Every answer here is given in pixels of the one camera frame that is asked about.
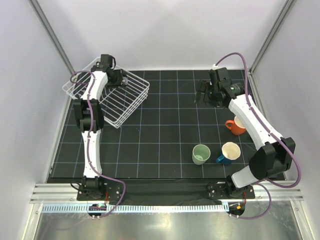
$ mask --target wall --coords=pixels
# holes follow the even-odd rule
[[[102,53],[130,70],[253,63],[285,0],[39,0],[74,69]],[[242,69],[239,58],[223,64]]]
[[[69,73],[28,1],[0,2],[0,232],[15,240],[49,169]]]
[[[318,0],[296,1],[254,76],[268,119],[295,140],[300,187],[320,236],[319,12]],[[287,176],[296,174],[293,167]]]

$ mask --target blue mug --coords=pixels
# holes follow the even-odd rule
[[[227,142],[222,146],[221,153],[215,162],[217,164],[230,165],[237,160],[240,155],[240,147],[233,142]]]

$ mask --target white wire rack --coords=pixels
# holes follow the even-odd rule
[[[84,70],[90,70],[96,62],[100,61],[97,57]],[[119,128],[124,121],[137,109],[137,107],[147,98],[150,83],[133,73],[122,69],[126,73],[124,87],[108,88],[104,87],[99,99],[100,106],[104,112],[104,120],[115,128]],[[89,83],[91,75],[79,73],[73,80],[77,83]],[[87,85],[73,84],[68,81],[62,89],[73,99],[80,99],[85,93]]]

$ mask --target shiny floor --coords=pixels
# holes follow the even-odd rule
[[[244,216],[256,216],[267,202],[248,202]],[[85,220],[87,214],[42,214],[36,240],[302,240],[289,201],[274,202],[262,218],[242,220],[225,212],[119,214]],[[55,228],[68,228],[61,231]]]

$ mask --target wire basket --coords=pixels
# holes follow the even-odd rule
[[[100,61],[97,57],[84,70],[90,71],[91,67]],[[126,73],[123,79],[124,87],[108,88],[104,87],[99,99],[101,110],[104,112],[104,120],[115,128],[119,128],[124,121],[137,109],[137,107],[147,98],[150,83],[133,73],[122,69]],[[74,76],[78,83],[89,83],[91,75],[89,73]],[[62,89],[73,99],[80,99],[85,93],[87,85],[73,84],[68,81]]]

